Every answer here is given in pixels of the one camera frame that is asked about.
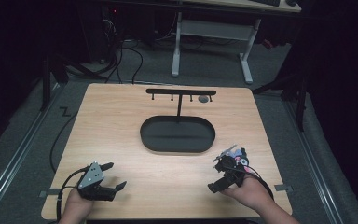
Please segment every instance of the hand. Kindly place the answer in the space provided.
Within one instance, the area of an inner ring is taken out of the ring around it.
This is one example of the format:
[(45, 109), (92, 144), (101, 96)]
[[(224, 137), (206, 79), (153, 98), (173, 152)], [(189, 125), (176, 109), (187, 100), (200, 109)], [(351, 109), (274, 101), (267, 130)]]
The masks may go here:
[(255, 211), (266, 204), (274, 203), (264, 186), (250, 175), (245, 176), (240, 188), (228, 188), (220, 192)]
[(242, 185), (235, 189), (220, 191), (239, 203), (254, 209), (268, 224), (297, 224), (298, 221), (280, 208), (264, 186), (250, 175), (246, 175)]
[(94, 201), (83, 199), (77, 189), (72, 189), (66, 200), (60, 224), (78, 224), (91, 212)]

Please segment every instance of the wooden tabletop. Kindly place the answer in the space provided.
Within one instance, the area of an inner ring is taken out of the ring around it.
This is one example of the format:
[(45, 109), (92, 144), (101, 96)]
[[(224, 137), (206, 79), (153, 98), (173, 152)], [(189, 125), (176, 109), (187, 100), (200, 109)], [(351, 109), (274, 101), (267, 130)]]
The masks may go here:
[(294, 7), (287, 5), (285, 0), (281, 0), (278, 7), (269, 6), (249, 0), (183, 0), (188, 3), (201, 3), (201, 4), (212, 4), (226, 7), (246, 7), (254, 9), (262, 9), (269, 11), (280, 11), (280, 12), (300, 12), (301, 7), (297, 4)]
[[(213, 145), (198, 154), (157, 153), (147, 149), (140, 136), (143, 122), (156, 115), (176, 115), (178, 97), (147, 94), (147, 88), (213, 90), (213, 101), (201, 103), (183, 97), (182, 115), (207, 119), (215, 128)], [(253, 210), (220, 194), (207, 185), (223, 176), (213, 168), (213, 159), (237, 144), (245, 147), (250, 165), (272, 189), (275, 201), (292, 213), (286, 192), (274, 185), (282, 179), (259, 116), (254, 96), (245, 88), (89, 85), (73, 130), (51, 184), (59, 189), (74, 171), (97, 161), (113, 162), (104, 171), (103, 187), (127, 181), (112, 202), (96, 202), (90, 219), (220, 218), (258, 217)], [(68, 185), (80, 178), (76, 175)], [(62, 208), (68, 191), (64, 192)], [(44, 219), (55, 219), (57, 196), (48, 196)]]

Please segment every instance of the black cable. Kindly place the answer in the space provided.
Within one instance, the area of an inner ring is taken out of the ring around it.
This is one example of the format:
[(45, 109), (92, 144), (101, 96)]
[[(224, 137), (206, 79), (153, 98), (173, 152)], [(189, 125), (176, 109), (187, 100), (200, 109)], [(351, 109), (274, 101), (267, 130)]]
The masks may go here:
[(75, 112), (75, 114), (71, 118), (69, 118), (66, 121), (66, 123), (62, 126), (62, 128), (60, 129), (60, 132), (57, 134), (57, 137), (54, 140), (53, 145), (51, 146), (49, 160), (50, 160), (50, 167), (53, 170), (54, 174), (57, 172), (57, 170), (56, 170), (56, 168), (54, 167), (54, 164), (53, 164), (53, 150), (54, 150), (54, 147), (57, 144), (58, 139), (60, 138), (63, 130), (65, 129), (65, 127), (69, 124), (69, 122), (71, 122), (71, 120), (77, 115), (77, 113), (78, 112)]
[(186, 48), (186, 47), (184, 47), (182, 44), (181, 44), (181, 47), (183, 48), (183, 49), (189, 49), (189, 50), (194, 50), (194, 49), (199, 49), (199, 48), (201, 48), (202, 46), (203, 46), (203, 44), (204, 44), (204, 38), (203, 37), (200, 37), (200, 43), (199, 43), (199, 45), (198, 46), (196, 46), (195, 48)]
[(230, 39), (230, 40), (227, 40), (227, 41), (224, 42), (224, 43), (219, 43), (219, 42), (217, 42), (217, 41), (212, 41), (212, 40), (209, 40), (209, 39), (205, 39), (204, 41), (205, 41), (206, 43), (209, 43), (209, 44), (220, 45), (220, 46), (226, 46), (226, 45), (236, 44), (236, 43), (238, 43), (240, 40)]
[[(114, 40), (112, 41), (113, 43), (108, 47), (108, 57), (110, 59), (110, 63), (103, 69), (98, 70), (98, 71), (93, 71), (92, 73), (96, 76), (105, 73), (107, 71), (109, 71), (110, 69), (114, 68), (115, 66), (117, 66), (117, 57), (116, 57), (116, 49), (117, 49), (117, 45), (122, 43), (122, 41), (120, 41), (122, 39), (123, 36), (123, 32), (120, 32), (119, 34), (117, 34), (116, 38), (114, 38)], [(83, 71), (80, 71), (80, 73), (71, 70), (70, 68), (66, 67), (66, 71), (68, 73), (71, 73), (73, 75), (76, 76), (84, 76), (86, 75)]]
[(121, 59), (123, 58), (123, 43), (121, 43), (120, 46), (120, 59), (118, 60), (115, 68), (112, 70), (112, 72), (107, 76), (105, 83), (107, 83), (110, 79), (110, 77), (113, 75), (113, 73), (117, 70), (117, 77), (118, 77), (118, 83), (122, 84), (120, 74), (118, 73), (118, 66), (121, 64)]
[(127, 50), (131, 50), (131, 51), (137, 53), (141, 57), (141, 64), (139, 64), (138, 69), (136, 69), (135, 73), (132, 76), (132, 85), (133, 85), (133, 84), (135, 84), (135, 76), (139, 72), (139, 70), (141, 69), (142, 64), (144, 63), (144, 57), (142, 56), (142, 54), (140, 52), (138, 52), (135, 49), (127, 49)]
[(226, 169), (228, 170), (232, 170), (232, 171), (237, 171), (237, 172), (241, 172), (244, 173), (246, 175), (250, 175), (251, 177), (255, 178), (256, 180), (258, 180), (258, 182), (260, 182), (261, 185), (264, 186), (264, 188), (267, 190), (269, 196), (271, 196), (272, 200), (274, 199), (274, 194), (272, 193), (272, 190), (269, 188), (269, 185), (267, 184), (266, 181), (263, 180), (263, 178), (261, 178), (261, 175), (252, 167), (248, 166), (248, 165), (243, 165), (247, 168), (250, 168), (253, 172), (255, 172), (255, 174), (247, 172), (245, 170), (240, 170), (240, 169), (236, 169), (236, 168), (231, 168), (231, 167), (226, 167)]
[(62, 209), (62, 194), (63, 194), (63, 190), (65, 188), (71, 188), (71, 187), (66, 187), (66, 184), (68, 183), (68, 181), (74, 176), (77, 175), (79, 173), (82, 172), (86, 172), (90, 167), (87, 166), (85, 168), (82, 168), (80, 170), (77, 170), (75, 172), (73, 172), (71, 175), (68, 176), (68, 178), (66, 178), (65, 182), (63, 182), (62, 187), (60, 189), (60, 192), (58, 193), (58, 197), (57, 197), (57, 207), (56, 207), (56, 213), (57, 213), (57, 222), (60, 221), (61, 219), (61, 209)]
[(167, 32), (167, 34), (164, 35), (163, 37), (161, 37), (161, 38), (159, 38), (159, 39), (155, 39), (156, 42), (159, 41), (159, 40), (163, 40), (163, 39), (165, 39), (165, 38), (170, 38), (170, 37), (172, 37), (172, 36), (175, 36), (175, 35), (172, 35), (172, 30), (173, 30), (173, 27), (175, 27), (175, 24), (177, 23), (177, 22), (176, 22), (177, 17), (178, 17), (178, 13), (175, 12), (175, 14), (173, 15), (173, 21), (172, 21), (171, 29), (170, 29), (170, 30)]

